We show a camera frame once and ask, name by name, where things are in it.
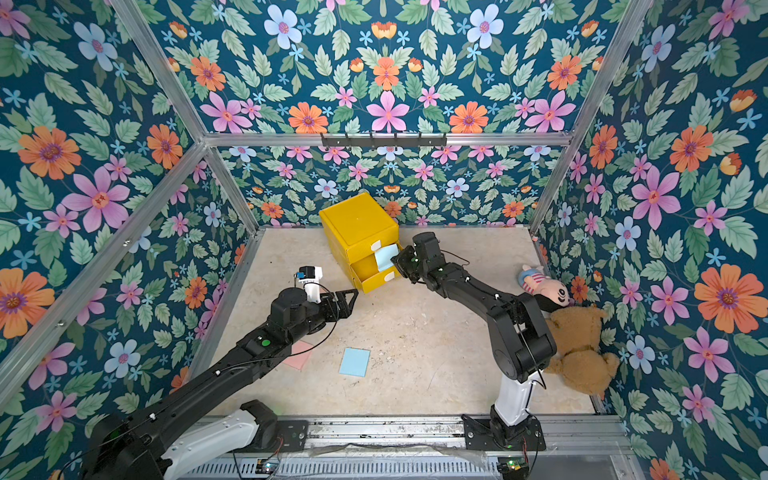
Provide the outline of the blue sticky note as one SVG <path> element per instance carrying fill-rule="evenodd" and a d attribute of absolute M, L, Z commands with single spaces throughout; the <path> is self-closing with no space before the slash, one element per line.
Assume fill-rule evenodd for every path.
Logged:
<path fill-rule="evenodd" d="M 341 375 L 365 377 L 370 361 L 370 351 L 357 348 L 346 348 L 339 369 Z"/>
<path fill-rule="evenodd" d="M 384 272 L 393 267 L 393 258 L 399 254 L 399 246 L 391 244 L 383 246 L 374 252 L 376 266 L 379 272 Z"/>

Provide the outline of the yellow drawer cabinet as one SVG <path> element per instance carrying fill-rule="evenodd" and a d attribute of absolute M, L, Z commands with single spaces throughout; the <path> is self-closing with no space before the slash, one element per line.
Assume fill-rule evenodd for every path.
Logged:
<path fill-rule="evenodd" d="M 374 252 L 391 244 L 400 247 L 400 231 L 370 194 L 323 209 L 319 216 L 334 258 L 358 290 L 370 293 L 398 276 L 394 266 L 377 269 Z"/>

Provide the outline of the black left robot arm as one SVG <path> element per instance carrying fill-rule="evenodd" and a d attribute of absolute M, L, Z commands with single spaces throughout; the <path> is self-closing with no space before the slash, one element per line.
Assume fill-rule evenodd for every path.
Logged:
<path fill-rule="evenodd" d="M 94 427 L 81 467 L 82 479 L 169 479 L 183 474 L 182 435 L 229 397 L 275 369 L 304 336 L 351 316 L 356 289 L 308 299 L 302 287 L 282 290 L 264 323 L 238 340 L 213 366 L 164 399 L 122 417 L 109 415 Z"/>

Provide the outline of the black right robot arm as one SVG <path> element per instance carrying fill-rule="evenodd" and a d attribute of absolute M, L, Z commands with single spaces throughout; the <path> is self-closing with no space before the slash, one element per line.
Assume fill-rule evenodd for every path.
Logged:
<path fill-rule="evenodd" d="M 391 261 L 411 283 L 424 284 L 486 322 L 492 355 L 502 374 L 499 394 L 491 407 L 491 426 L 507 433 L 523 425 L 530 417 L 533 388 L 544 384 L 541 372 L 557 352 L 534 297 L 503 292 L 472 276 L 465 266 L 448 261 L 432 232 L 414 236 Z"/>

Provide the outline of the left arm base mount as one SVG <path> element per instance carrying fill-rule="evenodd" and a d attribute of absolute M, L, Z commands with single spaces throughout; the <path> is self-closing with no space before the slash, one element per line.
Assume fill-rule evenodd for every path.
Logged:
<path fill-rule="evenodd" d="M 309 429 L 307 420 L 281 417 L 259 400 L 246 402 L 241 409 L 254 416 L 257 430 L 251 443 L 240 452 L 285 453 L 304 449 Z"/>

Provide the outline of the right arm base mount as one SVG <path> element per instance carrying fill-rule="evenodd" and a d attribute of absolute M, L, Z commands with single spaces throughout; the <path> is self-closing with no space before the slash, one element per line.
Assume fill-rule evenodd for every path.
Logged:
<path fill-rule="evenodd" d="M 546 441 L 541 422 L 527 416 L 517 425 L 507 425 L 491 408 L 489 417 L 460 416 L 464 428 L 465 448 L 477 451 L 544 451 Z"/>

